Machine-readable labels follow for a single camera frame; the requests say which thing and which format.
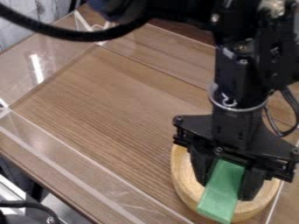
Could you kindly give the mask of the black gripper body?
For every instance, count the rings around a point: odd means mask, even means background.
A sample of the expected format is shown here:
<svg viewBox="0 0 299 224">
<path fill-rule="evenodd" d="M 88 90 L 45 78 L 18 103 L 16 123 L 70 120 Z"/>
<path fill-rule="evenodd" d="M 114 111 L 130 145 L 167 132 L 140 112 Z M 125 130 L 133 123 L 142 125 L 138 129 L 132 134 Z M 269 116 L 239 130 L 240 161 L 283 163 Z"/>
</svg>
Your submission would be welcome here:
<svg viewBox="0 0 299 224">
<path fill-rule="evenodd" d="M 272 178 L 293 180 L 299 155 L 295 146 L 272 133 L 256 111 L 232 113 L 221 109 L 209 115 L 177 115 L 173 142 L 187 148 L 212 149 L 223 159 L 245 169 L 260 167 Z"/>
</svg>

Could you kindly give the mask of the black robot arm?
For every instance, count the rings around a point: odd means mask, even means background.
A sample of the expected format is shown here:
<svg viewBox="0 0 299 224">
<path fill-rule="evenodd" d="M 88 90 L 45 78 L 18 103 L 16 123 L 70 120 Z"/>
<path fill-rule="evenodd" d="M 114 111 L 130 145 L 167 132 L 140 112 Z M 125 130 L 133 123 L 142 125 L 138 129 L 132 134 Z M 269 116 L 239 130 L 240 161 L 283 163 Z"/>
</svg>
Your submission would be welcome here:
<svg viewBox="0 0 299 224">
<path fill-rule="evenodd" d="M 281 93 L 299 124 L 295 0 L 88 0 L 121 25 L 163 18 L 199 26 L 215 41 L 212 111 L 177 115 L 173 141 L 191 155 L 197 182 L 207 185 L 219 159 L 244 167 L 237 197 L 252 200 L 269 179 L 292 181 L 299 155 L 269 115 L 267 100 Z"/>
</svg>

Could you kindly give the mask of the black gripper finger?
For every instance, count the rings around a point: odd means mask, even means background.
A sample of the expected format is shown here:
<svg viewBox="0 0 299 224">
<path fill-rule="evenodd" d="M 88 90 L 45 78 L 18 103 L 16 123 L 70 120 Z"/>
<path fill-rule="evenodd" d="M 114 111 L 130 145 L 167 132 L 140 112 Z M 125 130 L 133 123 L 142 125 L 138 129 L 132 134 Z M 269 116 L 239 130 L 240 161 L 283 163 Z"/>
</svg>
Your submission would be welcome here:
<svg viewBox="0 0 299 224">
<path fill-rule="evenodd" d="M 237 199 L 241 201 L 251 201 L 256 197 L 264 181 L 271 179 L 272 176 L 260 167 L 245 169 L 237 191 Z"/>
<path fill-rule="evenodd" d="M 213 171 L 216 156 L 212 149 L 192 146 L 189 149 L 191 167 L 197 182 L 205 186 Z"/>
</svg>

